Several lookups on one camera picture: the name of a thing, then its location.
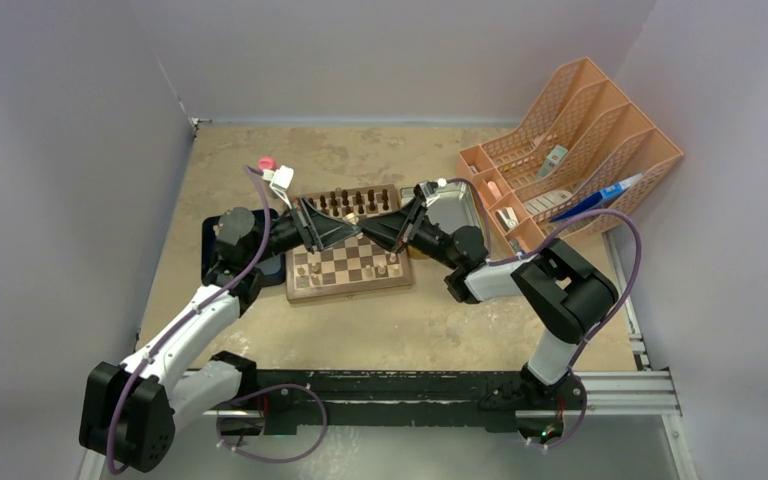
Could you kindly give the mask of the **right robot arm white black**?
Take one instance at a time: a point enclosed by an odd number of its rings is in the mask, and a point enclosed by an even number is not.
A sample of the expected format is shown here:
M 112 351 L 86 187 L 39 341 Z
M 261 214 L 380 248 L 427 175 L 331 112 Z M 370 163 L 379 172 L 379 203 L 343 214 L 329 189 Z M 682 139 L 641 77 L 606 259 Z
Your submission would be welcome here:
M 521 392 L 536 407 L 556 399 L 588 334 L 606 321 L 621 299 L 615 284 L 561 239 L 537 253 L 492 262 L 482 230 L 443 231 L 425 217 L 394 212 L 359 221 L 361 233 L 397 253 L 411 247 L 449 268 L 444 282 L 459 303 L 523 297 L 544 326 L 523 367 Z

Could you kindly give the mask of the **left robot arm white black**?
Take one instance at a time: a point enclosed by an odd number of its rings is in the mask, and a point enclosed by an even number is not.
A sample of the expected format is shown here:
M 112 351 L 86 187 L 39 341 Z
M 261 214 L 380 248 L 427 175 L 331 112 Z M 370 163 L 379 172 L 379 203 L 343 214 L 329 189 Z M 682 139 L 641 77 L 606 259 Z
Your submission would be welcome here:
M 152 340 L 117 364 L 89 374 L 79 444 L 106 457 L 114 473 L 153 470 L 176 433 L 212 407 L 244 409 L 257 399 L 256 365 L 223 352 L 194 374 L 205 348 L 254 303 L 262 289 L 257 265 L 296 247 L 323 251 L 360 232 L 302 200 L 271 218 L 237 207 L 218 221 L 212 264 L 183 310 Z

